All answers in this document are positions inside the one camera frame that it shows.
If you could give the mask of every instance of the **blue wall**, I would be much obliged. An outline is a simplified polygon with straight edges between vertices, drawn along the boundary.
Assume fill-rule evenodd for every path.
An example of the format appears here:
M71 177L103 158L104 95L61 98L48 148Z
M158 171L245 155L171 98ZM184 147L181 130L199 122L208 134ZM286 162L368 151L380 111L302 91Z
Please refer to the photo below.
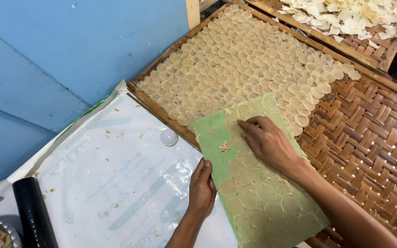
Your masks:
M185 0L0 0L0 180L186 32Z

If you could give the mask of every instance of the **woven bamboo tray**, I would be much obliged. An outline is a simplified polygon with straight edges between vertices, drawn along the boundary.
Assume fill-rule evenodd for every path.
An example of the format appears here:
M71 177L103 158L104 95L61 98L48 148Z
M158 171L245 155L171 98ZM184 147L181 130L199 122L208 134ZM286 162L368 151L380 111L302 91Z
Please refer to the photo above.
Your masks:
M291 14L278 13L277 10L281 10L281 6L284 5L280 0L245 0L245 2L250 3L256 8L277 17L279 20L300 29L306 34L320 40L324 44L331 46L341 54L355 61L359 61L368 68L380 73L386 73L389 70L390 64L396 55L397 33L392 39L382 40L377 34L378 32L385 31L385 28L381 25L376 25L372 28L367 27L367 31L372 35L370 40L379 45L379 48L375 49L368 45L368 39L361 41L358 39L357 35L342 34L340 37L344 38L344 40L337 42L332 35L323 35L322 33L312 29L310 25L299 23L292 18Z
M198 149L195 135L177 121L169 119L168 114L135 84L231 4L225 4L127 83L128 89L143 103L143 107ZM352 63L361 72L358 81L345 78L331 84L332 92L321 99L309 117L309 125L296 140L312 165L328 182L397 237L397 84L245 4L236 4L250 10L254 17L278 26L280 31L286 30L334 59ZM333 228L326 228L306 242L314 248L335 244L349 247Z

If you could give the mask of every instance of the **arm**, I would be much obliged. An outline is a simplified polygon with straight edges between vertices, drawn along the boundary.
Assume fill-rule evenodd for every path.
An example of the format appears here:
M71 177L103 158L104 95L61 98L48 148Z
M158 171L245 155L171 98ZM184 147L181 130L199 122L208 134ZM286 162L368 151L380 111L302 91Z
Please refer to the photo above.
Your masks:
M217 189L211 178L212 164L203 158L191 175L189 205L165 248L192 248L201 224L211 213Z
M397 248L393 234L299 157L286 135L268 117L256 116L238 123L244 129L241 136L255 155L305 189L350 245Z

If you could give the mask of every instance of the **black rolling pin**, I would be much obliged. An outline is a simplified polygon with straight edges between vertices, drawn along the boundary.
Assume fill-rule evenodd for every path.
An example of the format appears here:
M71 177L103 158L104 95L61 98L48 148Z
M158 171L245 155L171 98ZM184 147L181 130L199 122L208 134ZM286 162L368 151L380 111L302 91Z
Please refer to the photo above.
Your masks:
M25 248L58 248L37 179L16 181L13 192L24 230Z

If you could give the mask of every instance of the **hand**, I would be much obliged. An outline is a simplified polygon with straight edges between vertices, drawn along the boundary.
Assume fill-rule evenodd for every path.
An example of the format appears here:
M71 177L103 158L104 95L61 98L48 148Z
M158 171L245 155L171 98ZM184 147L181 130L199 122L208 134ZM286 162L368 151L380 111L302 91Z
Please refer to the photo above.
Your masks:
M186 213L202 220L211 213L217 194L211 171L211 161L202 158L192 173L189 184L189 205Z
M298 156L283 131L267 116L255 116L246 121L239 120L241 133L254 154L268 166L293 178L293 173L310 167Z

